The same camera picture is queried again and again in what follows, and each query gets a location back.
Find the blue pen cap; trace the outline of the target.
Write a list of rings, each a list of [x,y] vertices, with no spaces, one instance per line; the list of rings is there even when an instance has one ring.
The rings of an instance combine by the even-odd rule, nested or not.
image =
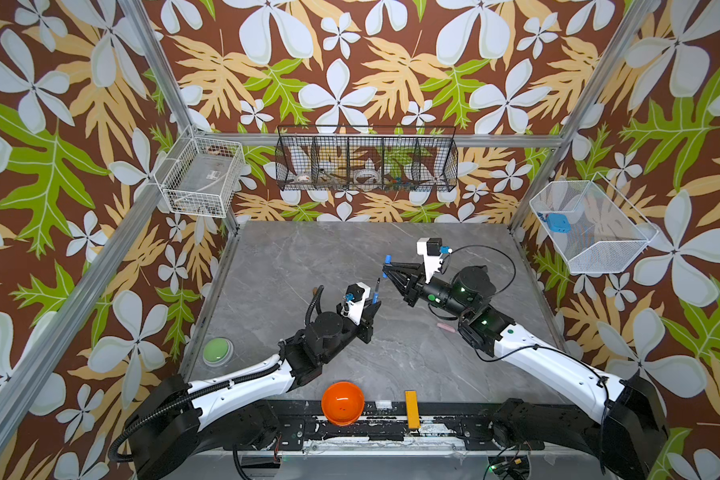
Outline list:
[[[382,278],[387,279],[387,267],[391,265],[391,255],[386,255],[384,264],[382,266]]]

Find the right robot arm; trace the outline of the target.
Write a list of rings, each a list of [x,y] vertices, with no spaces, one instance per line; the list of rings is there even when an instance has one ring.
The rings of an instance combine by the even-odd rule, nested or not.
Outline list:
[[[428,277],[422,264],[391,262],[383,272],[410,306],[424,301],[453,316],[482,361],[507,362],[570,401],[565,408],[506,401],[493,420],[500,444],[553,443],[595,456],[622,479],[649,476],[669,438],[649,381],[600,371],[538,339],[492,306],[497,289],[486,266],[465,267],[449,282]]]

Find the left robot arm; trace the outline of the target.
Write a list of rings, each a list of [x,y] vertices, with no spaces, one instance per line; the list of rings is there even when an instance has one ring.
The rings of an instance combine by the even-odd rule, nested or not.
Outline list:
[[[161,479],[204,451],[270,446],[280,423],[269,398],[315,380],[353,340],[372,339],[381,304],[370,286],[349,285],[333,311],[322,309],[321,296],[315,291],[303,328],[266,360],[207,380],[163,381],[113,440],[109,461],[132,464],[139,479]]]

